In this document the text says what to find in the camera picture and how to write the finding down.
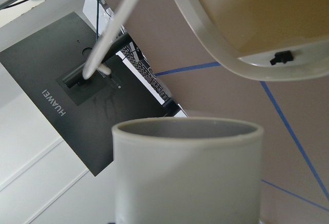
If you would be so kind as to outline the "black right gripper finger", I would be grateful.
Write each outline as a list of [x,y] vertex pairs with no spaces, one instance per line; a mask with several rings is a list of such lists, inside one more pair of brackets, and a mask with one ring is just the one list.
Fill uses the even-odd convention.
[[286,64],[294,60],[294,56],[290,50],[276,52],[274,58],[270,60],[271,65],[276,65],[277,63]]

